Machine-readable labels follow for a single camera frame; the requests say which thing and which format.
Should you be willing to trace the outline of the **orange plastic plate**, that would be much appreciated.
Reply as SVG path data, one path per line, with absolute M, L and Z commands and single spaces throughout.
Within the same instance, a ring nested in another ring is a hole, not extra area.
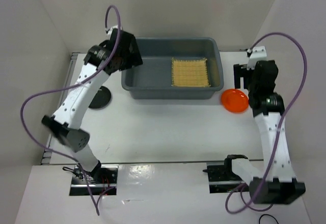
M 228 89 L 221 94 L 221 104 L 229 112 L 239 114 L 249 107 L 247 95 L 238 89 Z

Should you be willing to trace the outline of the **black round plate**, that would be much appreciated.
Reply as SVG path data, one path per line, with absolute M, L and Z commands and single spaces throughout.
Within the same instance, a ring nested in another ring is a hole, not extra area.
M 110 90 L 105 86 L 101 86 L 91 101 L 89 109 L 104 109 L 110 103 L 111 98 L 112 94 Z

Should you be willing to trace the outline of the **bamboo placemat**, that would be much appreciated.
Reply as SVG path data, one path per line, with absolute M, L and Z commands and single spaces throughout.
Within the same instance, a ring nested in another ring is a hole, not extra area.
M 174 87 L 210 87 L 207 58 L 198 60 L 172 58 L 171 73 Z

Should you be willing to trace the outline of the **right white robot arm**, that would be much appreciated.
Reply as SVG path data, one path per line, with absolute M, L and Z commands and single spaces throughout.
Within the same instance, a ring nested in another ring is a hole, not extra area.
M 285 107 L 277 94 L 275 61 L 258 61 L 254 68 L 233 66 L 235 88 L 248 90 L 249 106 L 258 126 L 265 170 L 255 168 L 244 155 L 228 155 L 223 174 L 229 180 L 240 177 L 249 187 L 254 204 L 289 205 L 301 197 L 306 187 L 291 165 L 285 135 Z

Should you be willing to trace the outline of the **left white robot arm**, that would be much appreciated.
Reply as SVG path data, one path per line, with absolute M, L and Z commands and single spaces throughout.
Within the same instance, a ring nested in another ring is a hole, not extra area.
M 135 36 L 114 28 L 108 40 L 88 50 L 78 79 L 62 105 L 51 116 L 42 119 L 42 124 L 81 164 L 83 177 L 90 183 L 99 181 L 104 171 L 88 145 L 89 133 L 80 127 L 84 115 L 111 74 L 142 63 Z

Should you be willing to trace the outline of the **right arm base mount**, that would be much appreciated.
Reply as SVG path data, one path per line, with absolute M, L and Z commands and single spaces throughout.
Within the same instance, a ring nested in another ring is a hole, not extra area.
M 210 193 L 228 193 L 243 183 L 239 176 L 226 169 L 222 161 L 207 162 L 202 172 L 208 178 Z

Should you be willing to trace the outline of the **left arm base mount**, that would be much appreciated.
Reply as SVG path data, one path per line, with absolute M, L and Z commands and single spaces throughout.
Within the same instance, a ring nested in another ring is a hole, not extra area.
M 89 195 L 84 176 L 77 165 L 75 165 L 74 168 L 64 166 L 62 167 L 62 170 L 72 174 L 69 192 L 70 196 Z M 116 195 L 118 167 L 104 166 L 101 168 L 101 170 L 101 176 L 97 180 L 94 180 L 92 177 L 90 177 L 90 175 L 86 174 L 92 194 Z

